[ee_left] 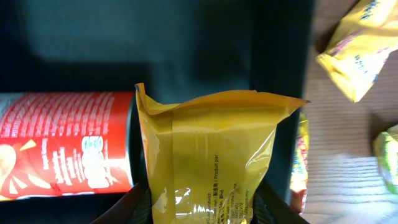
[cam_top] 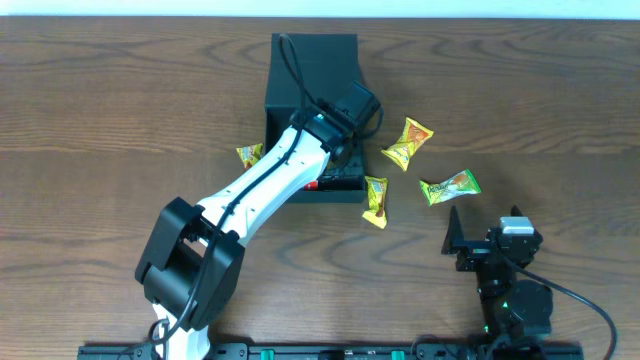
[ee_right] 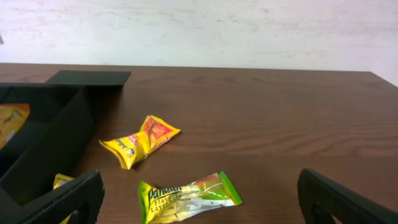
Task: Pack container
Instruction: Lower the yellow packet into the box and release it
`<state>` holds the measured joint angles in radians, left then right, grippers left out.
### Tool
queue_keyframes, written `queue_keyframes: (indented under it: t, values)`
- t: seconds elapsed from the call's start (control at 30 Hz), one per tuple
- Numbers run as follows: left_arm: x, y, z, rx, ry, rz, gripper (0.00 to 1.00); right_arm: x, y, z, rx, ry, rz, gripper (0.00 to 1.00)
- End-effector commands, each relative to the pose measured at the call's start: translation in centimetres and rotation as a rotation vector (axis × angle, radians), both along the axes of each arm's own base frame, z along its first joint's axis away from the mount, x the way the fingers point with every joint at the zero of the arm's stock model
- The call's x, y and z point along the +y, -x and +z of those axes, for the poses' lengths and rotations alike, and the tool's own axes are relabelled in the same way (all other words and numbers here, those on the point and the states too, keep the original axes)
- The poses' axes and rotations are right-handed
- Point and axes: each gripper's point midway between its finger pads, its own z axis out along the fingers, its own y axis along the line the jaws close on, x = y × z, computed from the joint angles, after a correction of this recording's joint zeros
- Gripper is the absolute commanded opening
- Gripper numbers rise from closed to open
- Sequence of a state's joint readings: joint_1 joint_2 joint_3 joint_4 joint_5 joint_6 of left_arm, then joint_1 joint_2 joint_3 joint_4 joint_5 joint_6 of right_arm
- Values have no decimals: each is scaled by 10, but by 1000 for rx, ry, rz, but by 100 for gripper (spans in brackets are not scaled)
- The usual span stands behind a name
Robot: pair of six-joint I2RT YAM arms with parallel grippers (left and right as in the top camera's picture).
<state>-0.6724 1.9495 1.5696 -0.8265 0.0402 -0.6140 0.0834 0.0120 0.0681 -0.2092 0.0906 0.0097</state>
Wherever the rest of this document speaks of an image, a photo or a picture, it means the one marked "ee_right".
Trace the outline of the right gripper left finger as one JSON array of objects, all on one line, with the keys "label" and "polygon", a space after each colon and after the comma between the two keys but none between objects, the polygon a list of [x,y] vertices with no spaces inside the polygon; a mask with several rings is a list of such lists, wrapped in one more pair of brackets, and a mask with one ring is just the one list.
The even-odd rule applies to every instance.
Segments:
[{"label": "right gripper left finger", "polygon": [[1,215],[1,223],[61,223],[74,211],[75,223],[96,223],[104,199],[97,170],[83,174],[43,196]]}]

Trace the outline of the yellow Apollo cake packet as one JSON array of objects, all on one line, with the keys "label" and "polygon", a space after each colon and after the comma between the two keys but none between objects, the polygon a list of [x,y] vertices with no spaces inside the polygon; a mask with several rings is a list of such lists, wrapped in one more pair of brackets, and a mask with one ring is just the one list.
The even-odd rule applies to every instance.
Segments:
[{"label": "yellow Apollo cake packet", "polygon": [[[63,174],[57,174],[55,176],[54,182],[53,182],[53,189],[55,190],[56,188],[62,186],[63,184],[66,184],[67,182],[73,180],[73,177],[69,177],[67,175]],[[60,224],[67,224],[71,215],[67,216]]]}]

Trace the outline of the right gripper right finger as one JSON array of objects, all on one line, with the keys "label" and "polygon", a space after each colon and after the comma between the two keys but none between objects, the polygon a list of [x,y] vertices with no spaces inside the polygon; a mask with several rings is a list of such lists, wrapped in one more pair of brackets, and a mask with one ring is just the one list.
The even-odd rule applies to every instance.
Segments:
[{"label": "right gripper right finger", "polygon": [[397,213],[312,169],[302,169],[298,202],[305,223],[397,223]]}]

